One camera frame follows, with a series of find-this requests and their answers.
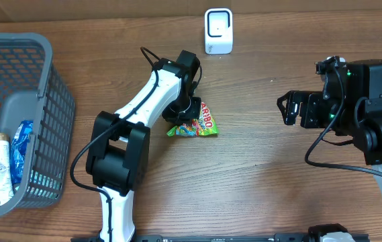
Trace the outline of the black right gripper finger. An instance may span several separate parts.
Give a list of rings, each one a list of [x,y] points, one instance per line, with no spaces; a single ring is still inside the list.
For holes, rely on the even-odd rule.
[[[280,101],[279,109],[282,114],[284,124],[293,126],[298,116],[298,104],[296,102]]]
[[[282,95],[277,99],[277,107],[278,108],[288,108],[289,107],[289,102],[290,98],[294,94],[294,90],[288,91],[286,94]]]

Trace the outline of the blue snack packet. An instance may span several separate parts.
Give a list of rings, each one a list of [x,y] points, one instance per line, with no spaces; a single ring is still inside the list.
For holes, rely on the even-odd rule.
[[[10,148],[10,172],[13,185],[21,183],[27,145],[30,141],[29,135],[32,130],[33,121],[23,120],[13,136]]]

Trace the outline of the green Haribo gummy bag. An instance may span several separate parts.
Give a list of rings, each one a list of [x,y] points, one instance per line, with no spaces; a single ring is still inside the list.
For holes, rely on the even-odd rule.
[[[198,119],[192,120],[190,124],[182,124],[172,127],[167,136],[209,136],[218,134],[217,124],[211,112],[204,102],[201,103]]]

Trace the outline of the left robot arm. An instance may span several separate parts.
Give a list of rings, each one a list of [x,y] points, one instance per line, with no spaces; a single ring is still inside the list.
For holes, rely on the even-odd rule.
[[[146,173],[150,132],[158,118],[182,125],[200,115],[194,77],[202,68],[196,54],[182,50],[177,60],[157,58],[150,66],[150,79],[126,106],[115,113],[102,111],[94,121],[86,172],[102,201],[102,228],[95,241],[133,239],[134,191]]]

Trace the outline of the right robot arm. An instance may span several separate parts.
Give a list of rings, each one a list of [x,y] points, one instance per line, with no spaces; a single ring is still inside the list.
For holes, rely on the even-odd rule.
[[[347,62],[329,56],[315,66],[324,82],[322,90],[291,90],[277,99],[284,124],[293,126],[300,118],[301,127],[321,130],[305,153],[308,165],[371,174],[382,194],[382,59]],[[354,145],[360,150],[365,167],[310,160],[328,132],[347,138],[336,146]]]

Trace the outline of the white barcode scanner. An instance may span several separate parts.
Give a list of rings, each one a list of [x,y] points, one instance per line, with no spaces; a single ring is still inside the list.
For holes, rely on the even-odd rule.
[[[230,54],[233,49],[233,14],[228,8],[211,8],[204,15],[205,52]]]

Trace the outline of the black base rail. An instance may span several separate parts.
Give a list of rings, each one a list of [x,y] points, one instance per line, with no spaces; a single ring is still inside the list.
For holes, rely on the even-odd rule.
[[[196,236],[196,237],[163,237],[161,235],[134,235],[131,242],[302,242],[309,241],[305,233],[276,233],[263,236]]]

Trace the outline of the grey plastic mesh basket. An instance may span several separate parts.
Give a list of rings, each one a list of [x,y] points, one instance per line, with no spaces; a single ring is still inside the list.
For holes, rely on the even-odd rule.
[[[44,36],[0,33],[0,132],[13,137],[22,121],[34,123],[20,187],[0,206],[0,216],[51,206],[62,197],[76,107],[52,60]]]

